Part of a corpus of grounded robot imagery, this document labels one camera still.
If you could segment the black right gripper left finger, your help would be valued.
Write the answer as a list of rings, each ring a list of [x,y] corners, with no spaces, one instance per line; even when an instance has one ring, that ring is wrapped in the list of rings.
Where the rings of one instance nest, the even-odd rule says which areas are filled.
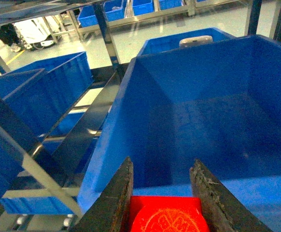
[[[127,232],[133,193],[133,162],[127,156],[71,232]]]

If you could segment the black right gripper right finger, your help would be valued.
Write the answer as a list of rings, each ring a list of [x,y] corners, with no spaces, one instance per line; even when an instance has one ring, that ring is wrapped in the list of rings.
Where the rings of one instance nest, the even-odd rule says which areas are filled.
[[[192,193],[200,198],[202,214],[211,232],[270,232],[201,162],[189,170]]]

